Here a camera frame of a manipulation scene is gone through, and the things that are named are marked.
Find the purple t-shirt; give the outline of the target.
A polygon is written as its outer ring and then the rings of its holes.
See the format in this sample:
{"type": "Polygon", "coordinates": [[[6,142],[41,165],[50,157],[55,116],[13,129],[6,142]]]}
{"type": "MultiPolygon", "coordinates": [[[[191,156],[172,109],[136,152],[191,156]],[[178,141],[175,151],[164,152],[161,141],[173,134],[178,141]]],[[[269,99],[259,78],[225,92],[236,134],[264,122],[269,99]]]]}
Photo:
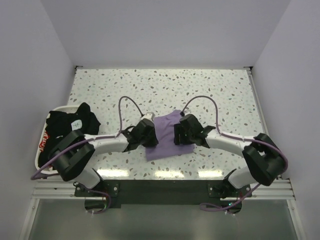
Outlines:
{"type": "Polygon", "coordinates": [[[145,157],[148,162],[160,160],[179,155],[191,154],[194,145],[175,145],[174,125],[178,124],[181,118],[180,110],[154,118],[155,134],[158,144],[155,147],[145,148],[145,157]]]}

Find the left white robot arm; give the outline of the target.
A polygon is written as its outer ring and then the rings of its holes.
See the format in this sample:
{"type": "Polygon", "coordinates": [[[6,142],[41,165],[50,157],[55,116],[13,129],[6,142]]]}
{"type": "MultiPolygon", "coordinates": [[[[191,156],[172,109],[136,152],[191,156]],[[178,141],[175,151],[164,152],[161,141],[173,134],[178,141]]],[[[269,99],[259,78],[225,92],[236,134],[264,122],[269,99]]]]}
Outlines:
{"type": "Polygon", "coordinates": [[[122,130],[118,136],[90,135],[74,130],[51,150],[48,163],[65,182],[75,181],[94,189],[103,179],[93,169],[92,157],[113,152],[125,153],[139,146],[155,147],[157,144],[154,122],[142,118],[131,130],[122,130]]]}

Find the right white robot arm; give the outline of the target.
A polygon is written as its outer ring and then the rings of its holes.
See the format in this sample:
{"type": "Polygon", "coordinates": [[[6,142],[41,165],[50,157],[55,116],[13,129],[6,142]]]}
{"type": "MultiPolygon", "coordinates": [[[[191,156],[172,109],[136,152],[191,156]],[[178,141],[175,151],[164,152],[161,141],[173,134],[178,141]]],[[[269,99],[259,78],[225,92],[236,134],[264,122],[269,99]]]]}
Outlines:
{"type": "Polygon", "coordinates": [[[270,186],[288,169],[288,160],[277,145],[265,133],[257,136],[227,134],[218,127],[203,127],[193,114],[180,113],[174,126],[174,144],[191,145],[207,149],[219,149],[242,157],[246,167],[232,170],[225,178],[227,187],[240,189],[258,183],[270,186]]]}

